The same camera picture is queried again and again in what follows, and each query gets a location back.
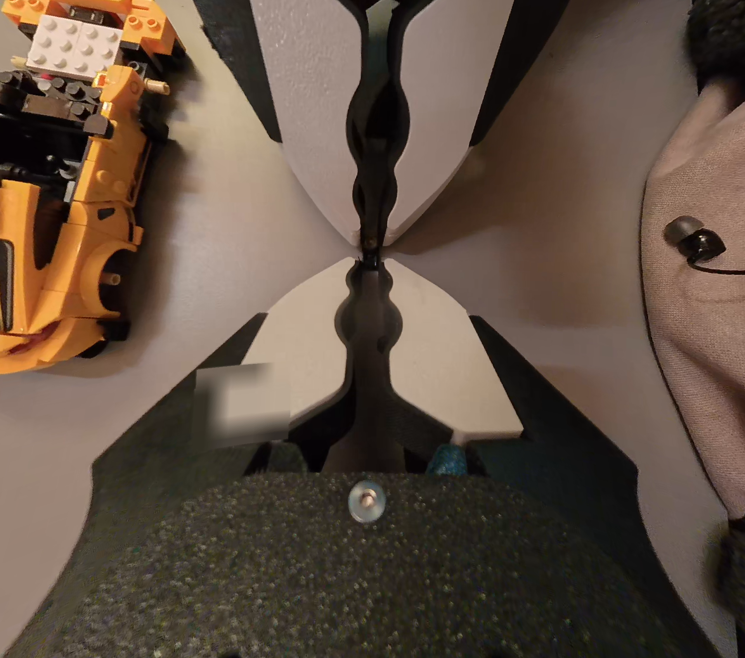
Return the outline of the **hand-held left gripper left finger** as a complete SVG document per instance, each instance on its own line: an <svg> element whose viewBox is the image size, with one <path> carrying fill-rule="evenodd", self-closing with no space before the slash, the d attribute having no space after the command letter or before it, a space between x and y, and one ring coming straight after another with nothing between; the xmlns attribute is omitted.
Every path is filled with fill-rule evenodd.
<svg viewBox="0 0 745 658"><path fill-rule="evenodd" d="M269 365L289 423L304 423L350 388L348 346L338 323L350 298L349 273L359 263L342 259L280 298L244 357L244 365Z"/></svg>

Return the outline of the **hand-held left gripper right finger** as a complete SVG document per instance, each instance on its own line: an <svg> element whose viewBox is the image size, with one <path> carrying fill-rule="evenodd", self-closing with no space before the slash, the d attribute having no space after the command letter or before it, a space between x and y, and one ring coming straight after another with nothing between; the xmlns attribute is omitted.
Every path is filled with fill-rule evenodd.
<svg viewBox="0 0 745 658"><path fill-rule="evenodd" d="M523 424L467 311L396 260L385 267L402 317L389 357L393 390L451 435L521 435Z"/></svg>

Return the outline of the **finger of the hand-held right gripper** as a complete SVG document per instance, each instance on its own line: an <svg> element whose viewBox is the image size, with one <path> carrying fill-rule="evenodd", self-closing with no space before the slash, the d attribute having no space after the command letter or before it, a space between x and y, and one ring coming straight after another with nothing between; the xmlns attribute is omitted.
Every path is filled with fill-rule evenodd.
<svg viewBox="0 0 745 658"><path fill-rule="evenodd" d="M334 229L360 247L349 111L367 19L350 0L249 0L284 159Z"/></svg>
<svg viewBox="0 0 745 658"><path fill-rule="evenodd" d="M423 215L470 152L514 1L433 0L405 27L398 82L408 132L385 246Z"/></svg>

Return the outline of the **orange lego car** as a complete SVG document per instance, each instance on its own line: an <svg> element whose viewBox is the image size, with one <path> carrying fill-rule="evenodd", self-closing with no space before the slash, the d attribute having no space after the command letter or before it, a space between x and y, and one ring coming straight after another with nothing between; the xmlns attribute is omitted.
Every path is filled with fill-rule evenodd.
<svg viewBox="0 0 745 658"><path fill-rule="evenodd" d="M1 76L1 374L93 358L128 337L161 105L186 60L155 0L5 0L30 39Z"/></svg>

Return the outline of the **beige hoodie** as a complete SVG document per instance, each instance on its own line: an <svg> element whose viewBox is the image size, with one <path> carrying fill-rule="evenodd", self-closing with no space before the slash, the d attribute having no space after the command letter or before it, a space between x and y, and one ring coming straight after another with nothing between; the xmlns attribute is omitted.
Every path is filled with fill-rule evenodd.
<svg viewBox="0 0 745 658"><path fill-rule="evenodd" d="M647 178L641 273L658 362L731 520L744 514L743 276L688 266L664 237L680 216L723 240L715 269L743 270L744 107L734 80L710 81Z"/></svg>

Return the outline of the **black earbud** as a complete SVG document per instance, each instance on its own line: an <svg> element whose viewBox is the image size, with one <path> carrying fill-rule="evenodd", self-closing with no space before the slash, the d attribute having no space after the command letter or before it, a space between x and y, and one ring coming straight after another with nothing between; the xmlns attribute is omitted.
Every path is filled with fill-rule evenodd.
<svg viewBox="0 0 745 658"><path fill-rule="evenodd" d="M689 265L709 262L726 251L722 238L694 216L676 217L666 224L663 236Z"/></svg>

